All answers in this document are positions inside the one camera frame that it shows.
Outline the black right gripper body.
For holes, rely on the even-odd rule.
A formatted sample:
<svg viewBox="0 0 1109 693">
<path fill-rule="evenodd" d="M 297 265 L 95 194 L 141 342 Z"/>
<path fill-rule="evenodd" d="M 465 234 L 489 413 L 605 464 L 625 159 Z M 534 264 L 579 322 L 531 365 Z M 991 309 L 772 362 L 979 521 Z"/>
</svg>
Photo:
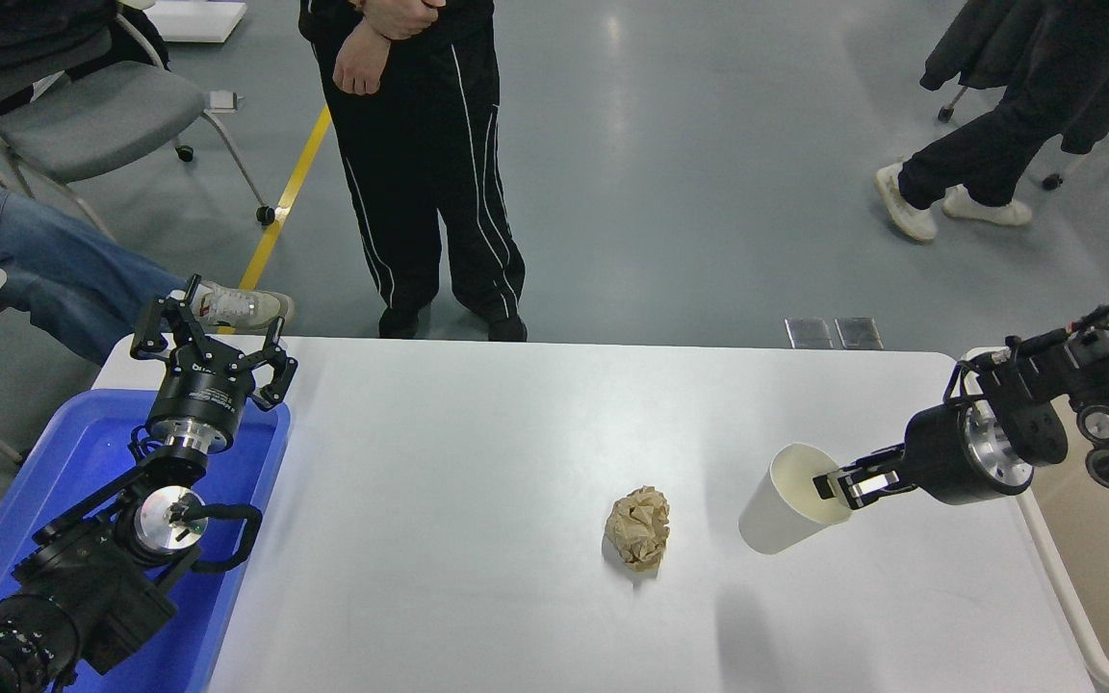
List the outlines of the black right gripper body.
<svg viewBox="0 0 1109 693">
<path fill-rule="evenodd" d="M 985 485 L 967 453 L 963 408 L 936 405 L 912 417 L 905 431 L 905 478 L 942 503 L 985 499 Z"/>
</svg>

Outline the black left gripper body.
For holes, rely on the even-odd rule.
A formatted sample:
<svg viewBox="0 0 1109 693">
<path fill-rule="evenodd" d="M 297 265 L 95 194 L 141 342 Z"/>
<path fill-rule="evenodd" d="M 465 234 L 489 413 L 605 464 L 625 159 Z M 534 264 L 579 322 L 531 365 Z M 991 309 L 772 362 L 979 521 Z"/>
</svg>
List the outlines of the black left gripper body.
<svg viewBox="0 0 1109 693">
<path fill-rule="evenodd" d="M 191 420 L 211 426 L 220 437 L 234 437 L 254 389 L 250 373 L 227 373 L 217 361 L 207 367 L 189 356 L 171 354 L 147 416 L 147 430 L 153 437 L 163 437 L 172 422 Z"/>
</svg>

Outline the person's hand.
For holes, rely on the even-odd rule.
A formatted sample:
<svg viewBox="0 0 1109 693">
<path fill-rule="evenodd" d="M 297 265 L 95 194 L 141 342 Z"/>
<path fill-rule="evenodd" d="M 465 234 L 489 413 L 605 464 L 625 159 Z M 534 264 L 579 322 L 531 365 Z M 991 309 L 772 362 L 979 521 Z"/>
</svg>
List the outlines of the person's hand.
<svg viewBox="0 0 1109 693">
<path fill-rule="evenodd" d="M 388 40 L 423 34 L 439 19 L 445 1 L 365 1 L 362 13 L 373 30 Z"/>
<path fill-rule="evenodd" d="M 391 53 L 391 40 L 365 19 L 344 40 L 333 65 L 333 84 L 340 92 L 372 96 L 381 88 L 381 74 Z"/>
</svg>

